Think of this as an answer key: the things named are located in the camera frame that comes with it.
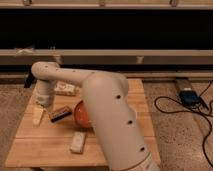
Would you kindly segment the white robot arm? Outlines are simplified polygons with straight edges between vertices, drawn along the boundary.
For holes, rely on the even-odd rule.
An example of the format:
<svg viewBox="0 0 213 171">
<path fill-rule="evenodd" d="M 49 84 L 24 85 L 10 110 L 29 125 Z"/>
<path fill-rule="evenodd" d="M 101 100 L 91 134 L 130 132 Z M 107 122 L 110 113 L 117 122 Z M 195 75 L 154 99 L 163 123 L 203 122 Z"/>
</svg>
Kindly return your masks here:
<svg viewBox="0 0 213 171">
<path fill-rule="evenodd" d="M 67 69 L 55 62 L 36 62 L 37 98 L 46 105 L 56 81 L 82 88 L 82 100 L 91 125 L 112 171 L 160 171 L 144 140 L 126 96 L 129 84 L 119 73 Z"/>
</svg>

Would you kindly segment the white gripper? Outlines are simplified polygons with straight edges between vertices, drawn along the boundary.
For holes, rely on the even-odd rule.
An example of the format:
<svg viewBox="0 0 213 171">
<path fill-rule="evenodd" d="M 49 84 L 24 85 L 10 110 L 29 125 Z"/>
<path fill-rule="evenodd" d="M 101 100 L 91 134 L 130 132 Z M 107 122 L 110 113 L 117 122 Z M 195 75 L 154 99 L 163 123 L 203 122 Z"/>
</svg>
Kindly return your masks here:
<svg viewBox="0 0 213 171">
<path fill-rule="evenodd" d="M 44 114 L 43 107 L 49 107 L 54 100 L 55 81 L 38 80 L 36 83 L 36 105 L 33 108 L 33 125 L 39 126 Z"/>
</svg>

